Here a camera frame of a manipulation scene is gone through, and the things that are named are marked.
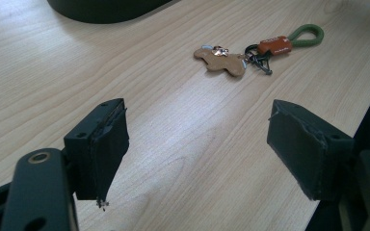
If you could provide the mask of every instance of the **wood grain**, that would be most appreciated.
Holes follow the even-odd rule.
[[[271,59],[272,76],[208,72],[203,44],[232,53],[305,23],[322,44]],[[0,185],[30,151],[97,104],[123,97],[130,148],[103,213],[78,201],[82,230],[303,230],[309,201],[266,143],[273,100],[353,135],[370,104],[370,1],[174,1],[110,25],[44,1],[0,0]]]

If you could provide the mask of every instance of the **black object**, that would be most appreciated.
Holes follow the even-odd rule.
[[[275,100],[268,144],[313,200],[333,200],[340,163],[350,159],[353,139],[307,109]]]
[[[123,99],[102,103],[65,136],[65,149],[22,157],[0,187],[0,230],[78,230],[74,199],[106,195],[128,149]]]
[[[370,230],[370,150],[305,108],[275,100],[268,144],[304,193],[320,199],[306,230]]]
[[[47,0],[58,13],[82,22],[115,23],[148,13],[171,0]]]

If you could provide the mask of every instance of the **metal clasp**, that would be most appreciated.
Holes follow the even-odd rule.
[[[245,57],[246,61],[255,64],[257,67],[259,67],[261,70],[263,70],[267,75],[271,75],[273,71],[269,67],[269,59],[272,56],[272,53],[270,51],[264,53],[263,55],[260,55],[257,52],[257,44],[250,45],[246,47],[245,49]]]

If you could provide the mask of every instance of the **keychain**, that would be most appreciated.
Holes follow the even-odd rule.
[[[304,32],[315,35],[314,39],[297,38]],[[293,47],[308,47],[321,43],[324,31],[314,24],[306,24],[299,27],[290,36],[280,36],[260,41],[259,44],[250,45],[245,49],[245,54],[229,54],[229,51],[221,46],[203,45],[195,51],[194,56],[204,59],[208,70],[216,71],[225,69],[232,76],[245,74],[247,63],[251,63],[263,70],[267,75],[273,71],[269,67],[272,56],[288,53]]]

